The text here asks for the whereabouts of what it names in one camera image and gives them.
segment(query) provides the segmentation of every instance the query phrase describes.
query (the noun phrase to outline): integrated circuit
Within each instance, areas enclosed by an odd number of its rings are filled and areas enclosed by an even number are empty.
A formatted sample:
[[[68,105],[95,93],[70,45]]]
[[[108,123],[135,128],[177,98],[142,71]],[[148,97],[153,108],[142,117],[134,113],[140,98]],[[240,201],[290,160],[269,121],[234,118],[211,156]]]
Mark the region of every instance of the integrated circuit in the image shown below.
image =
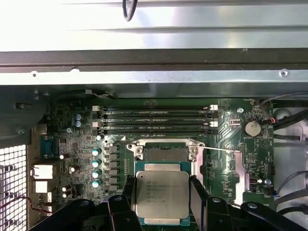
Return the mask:
[[[189,174],[180,170],[180,164],[145,164],[144,171],[136,173],[136,179],[136,213],[141,223],[187,223]]]

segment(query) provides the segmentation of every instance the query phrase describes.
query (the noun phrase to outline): black cable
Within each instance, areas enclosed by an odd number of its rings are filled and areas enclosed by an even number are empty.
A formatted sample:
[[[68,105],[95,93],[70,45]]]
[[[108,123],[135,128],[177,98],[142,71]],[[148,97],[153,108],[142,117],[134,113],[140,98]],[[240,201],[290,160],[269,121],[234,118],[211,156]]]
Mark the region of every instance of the black cable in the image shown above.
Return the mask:
[[[290,176],[288,176],[283,182],[282,184],[280,185],[280,187],[276,190],[277,194],[280,193],[281,189],[292,179],[294,179],[295,177],[297,176],[300,176],[302,174],[307,174],[308,173],[308,170],[303,170],[303,171],[298,171],[298,172],[295,172],[293,174],[291,174]]]
[[[308,107],[308,100],[276,100],[273,102],[273,108],[284,107]]]
[[[277,206],[283,202],[291,201],[291,200],[302,198],[305,196],[308,196],[308,189],[298,190],[298,191],[289,193],[283,197],[278,198],[277,200],[274,201],[274,205]]]
[[[123,16],[125,20],[129,22],[134,16],[135,10],[137,8],[138,0],[132,0],[128,14],[127,14],[127,8],[126,8],[126,1],[127,0],[122,0]]]
[[[295,93],[288,93],[288,94],[283,94],[283,95],[277,95],[277,96],[274,96],[274,97],[270,97],[270,98],[266,99],[265,101],[263,101],[260,104],[260,110],[271,120],[271,122],[273,124],[275,124],[276,120],[266,111],[266,109],[264,108],[265,104],[270,102],[270,101],[277,100],[277,99],[280,99],[280,98],[294,96],[294,95],[302,95],[302,94],[308,94],[308,92],[295,92]]]
[[[280,215],[285,215],[287,213],[293,213],[293,212],[302,212],[302,213],[306,214],[307,209],[305,209],[302,206],[293,206],[293,207],[284,208],[284,209],[278,211],[277,213],[279,213]]]
[[[308,116],[308,110],[303,110],[303,111],[298,112],[294,115],[283,118],[283,119],[279,120],[276,124],[274,124],[274,130],[286,128],[288,126],[296,124],[296,123],[306,119],[307,116]]]
[[[284,141],[300,141],[300,136],[283,136],[274,134],[274,138]]]

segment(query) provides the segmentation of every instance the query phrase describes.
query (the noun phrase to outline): capacitor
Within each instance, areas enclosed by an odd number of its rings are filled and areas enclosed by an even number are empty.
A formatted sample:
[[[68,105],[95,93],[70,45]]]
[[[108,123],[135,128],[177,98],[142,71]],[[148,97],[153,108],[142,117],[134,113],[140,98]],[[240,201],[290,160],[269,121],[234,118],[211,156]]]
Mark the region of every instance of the capacitor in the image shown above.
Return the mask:
[[[101,152],[102,152],[102,150],[101,150],[100,148],[93,149],[92,155],[93,155],[93,156],[97,156],[97,155],[100,154]]]
[[[67,190],[70,190],[72,186],[70,184],[66,185],[65,187],[62,188],[63,192],[66,192]]]
[[[81,114],[76,114],[75,115],[75,120],[81,120],[81,118],[82,118]]]
[[[79,166],[79,165],[76,165],[76,166],[74,166],[74,167],[71,167],[70,170],[71,170],[71,172],[78,171],[78,170],[80,170],[80,166]]]
[[[75,122],[75,126],[76,126],[77,128],[81,127],[81,122],[80,122],[79,120],[77,120],[77,121]]]
[[[98,169],[98,170],[96,170],[92,173],[92,176],[93,176],[94,179],[96,179],[100,176],[101,173],[102,173],[102,171],[100,169]]]
[[[102,140],[102,139],[104,139],[104,138],[105,138],[104,135],[98,135],[98,136],[96,136],[96,140],[97,140],[97,141],[100,141],[100,140]]]
[[[102,163],[102,160],[101,159],[97,159],[97,160],[94,160],[92,162],[92,166],[93,167],[98,167],[101,163]]]
[[[101,181],[99,179],[95,180],[93,183],[92,183],[92,187],[93,188],[97,188],[98,186],[100,186],[101,184]]]
[[[68,154],[68,153],[61,154],[61,155],[59,156],[59,158],[60,158],[61,160],[64,160],[64,159],[66,159],[66,158],[69,158],[69,154]]]
[[[248,121],[243,125],[243,132],[250,137],[256,137],[261,133],[261,125],[256,121]]]
[[[69,195],[71,195],[72,194],[72,192],[69,190],[69,191],[66,191],[66,192],[64,192],[63,194],[62,194],[62,197],[63,198],[67,198]]]

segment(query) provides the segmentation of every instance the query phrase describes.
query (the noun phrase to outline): gray cable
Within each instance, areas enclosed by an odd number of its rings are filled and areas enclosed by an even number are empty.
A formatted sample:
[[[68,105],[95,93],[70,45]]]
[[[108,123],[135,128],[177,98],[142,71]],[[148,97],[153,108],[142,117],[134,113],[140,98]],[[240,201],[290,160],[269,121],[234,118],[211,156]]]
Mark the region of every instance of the gray cable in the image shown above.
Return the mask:
[[[277,200],[274,201],[274,205],[277,206],[283,202],[291,201],[305,196],[308,196],[308,189],[298,190],[278,198]]]
[[[290,176],[288,176],[284,182],[280,185],[280,187],[276,190],[277,194],[280,193],[281,189],[290,181],[292,180],[293,178],[299,176],[299,175],[302,175],[302,174],[306,174],[308,173],[308,171],[298,171],[298,172],[295,172],[293,174],[291,174]]]

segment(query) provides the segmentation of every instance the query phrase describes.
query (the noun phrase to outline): electrolytic capacitor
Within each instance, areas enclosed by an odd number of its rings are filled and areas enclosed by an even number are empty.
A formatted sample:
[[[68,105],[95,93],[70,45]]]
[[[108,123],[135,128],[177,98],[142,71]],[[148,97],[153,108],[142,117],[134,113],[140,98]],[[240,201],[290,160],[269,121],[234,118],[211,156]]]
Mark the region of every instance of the electrolytic capacitor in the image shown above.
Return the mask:
[[[75,126],[76,126],[77,128],[81,127],[81,122],[80,122],[79,120],[77,120],[77,121],[75,122]]]
[[[67,190],[70,190],[72,186],[70,184],[66,185],[65,187],[62,188],[63,192],[66,192]]]
[[[67,198],[69,195],[71,195],[72,194],[72,192],[69,190],[69,191],[66,191],[66,192],[64,192],[63,194],[62,194],[62,197],[63,198]]]
[[[100,141],[100,140],[102,140],[102,139],[104,139],[104,138],[105,138],[104,135],[98,135],[98,136],[96,136],[96,140],[97,140],[97,141]]]
[[[64,160],[64,159],[66,159],[66,158],[69,158],[69,154],[68,154],[68,153],[61,154],[61,155],[59,156],[59,158],[60,158],[61,160]]]
[[[100,169],[98,169],[98,170],[96,170],[92,173],[92,176],[93,176],[93,178],[96,179],[100,176],[101,173],[102,173],[102,171]]]
[[[101,181],[100,180],[95,180],[93,183],[92,183],[92,187],[93,188],[97,188],[98,186],[100,186],[101,184]]]
[[[92,151],[92,155],[93,156],[97,156],[98,154],[100,154],[102,152],[102,150],[100,149],[100,148],[97,148],[97,149],[94,149],[93,151]]]
[[[97,160],[94,160],[92,162],[92,166],[93,167],[98,167],[101,163],[102,163],[102,160],[101,159],[97,159]]]
[[[81,120],[81,118],[82,118],[81,114],[76,114],[75,115],[75,120]]]
[[[78,171],[80,170],[80,166],[79,165],[76,165],[76,166],[73,166],[70,168],[71,172],[75,172],[75,171]]]

